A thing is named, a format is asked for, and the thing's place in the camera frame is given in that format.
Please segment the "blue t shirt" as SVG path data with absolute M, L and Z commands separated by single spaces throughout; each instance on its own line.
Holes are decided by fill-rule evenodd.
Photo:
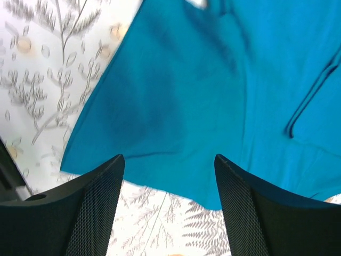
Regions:
M 61 170 L 117 154 L 125 180 L 210 210 L 218 154 L 295 194 L 339 194 L 340 1 L 143 1 Z

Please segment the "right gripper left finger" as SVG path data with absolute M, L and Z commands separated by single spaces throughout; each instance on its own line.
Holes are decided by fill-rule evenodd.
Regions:
M 25 201 L 1 203 L 1 255 L 106 255 L 123 181 L 117 155 Z

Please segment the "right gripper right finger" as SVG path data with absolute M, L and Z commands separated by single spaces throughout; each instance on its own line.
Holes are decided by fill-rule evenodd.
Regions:
M 340 255 L 340 205 L 291 193 L 221 154 L 214 168 L 232 255 Z

